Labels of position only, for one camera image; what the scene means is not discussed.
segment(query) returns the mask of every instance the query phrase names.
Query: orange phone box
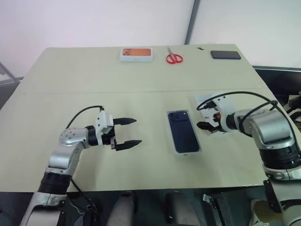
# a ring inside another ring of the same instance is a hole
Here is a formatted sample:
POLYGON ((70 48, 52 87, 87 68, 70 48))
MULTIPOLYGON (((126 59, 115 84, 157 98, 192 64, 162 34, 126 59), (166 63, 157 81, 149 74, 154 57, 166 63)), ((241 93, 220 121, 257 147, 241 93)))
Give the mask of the orange phone box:
POLYGON ((153 61, 152 48, 122 48, 120 52, 120 61, 153 61))

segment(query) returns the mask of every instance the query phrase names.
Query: scissor handle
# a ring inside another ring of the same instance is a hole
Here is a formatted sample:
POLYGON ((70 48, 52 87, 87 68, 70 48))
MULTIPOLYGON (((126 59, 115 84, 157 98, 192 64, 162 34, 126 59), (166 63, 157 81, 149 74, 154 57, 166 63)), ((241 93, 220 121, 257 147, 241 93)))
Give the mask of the scissor handle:
POLYGON ((166 61, 170 64, 180 63, 183 61, 183 57, 178 54, 168 54, 166 61))

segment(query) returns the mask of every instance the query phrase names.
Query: red scissors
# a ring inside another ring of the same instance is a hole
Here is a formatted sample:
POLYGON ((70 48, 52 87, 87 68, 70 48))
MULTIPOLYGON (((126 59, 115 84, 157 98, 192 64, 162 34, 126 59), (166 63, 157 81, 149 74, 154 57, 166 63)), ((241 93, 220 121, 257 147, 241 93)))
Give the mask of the red scissors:
POLYGON ((166 57, 166 61, 169 64, 177 64, 183 61, 183 57, 178 54, 174 54, 169 47, 167 47, 169 54, 166 57))

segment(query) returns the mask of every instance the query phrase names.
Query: black smartphone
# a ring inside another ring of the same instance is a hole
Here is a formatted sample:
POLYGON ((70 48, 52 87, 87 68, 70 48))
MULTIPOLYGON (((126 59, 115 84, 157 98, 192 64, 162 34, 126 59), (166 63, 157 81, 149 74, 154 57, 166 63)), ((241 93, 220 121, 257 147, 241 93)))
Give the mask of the black smartphone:
POLYGON ((212 50, 211 56, 213 59, 233 59, 233 60, 241 59, 241 57, 237 51, 212 50))
POLYGON ((177 153, 192 153, 201 150, 197 136, 192 127, 188 111, 168 112, 174 148, 177 153))

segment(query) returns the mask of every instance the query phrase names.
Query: tabletop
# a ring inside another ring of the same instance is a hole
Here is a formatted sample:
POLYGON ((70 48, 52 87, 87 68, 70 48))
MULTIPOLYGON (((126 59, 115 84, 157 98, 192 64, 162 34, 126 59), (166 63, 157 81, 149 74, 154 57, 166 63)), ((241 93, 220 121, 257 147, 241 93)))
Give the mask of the tabletop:
MULTIPOLYGON (((84 150, 73 177, 84 191, 262 185, 266 177, 251 138, 209 136, 196 126, 195 95, 245 90, 274 98, 242 53, 241 60, 210 56, 210 50, 238 48, 171 46, 184 58, 176 65, 166 63, 166 47, 152 48, 153 62, 120 62, 121 48, 46 49, 0 111, 0 191, 36 191, 60 133, 90 105, 103 105, 114 118, 137 119, 116 126, 116 139, 142 142, 119 152, 84 150), (172 110, 189 110, 202 153, 174 155, 166 116, 172 110)), ((263 103, 248 95, 231 98, 238 110, 263 103)), ((72 126, 92 125, 96 116, 97 110, 85 112, 72 126)))

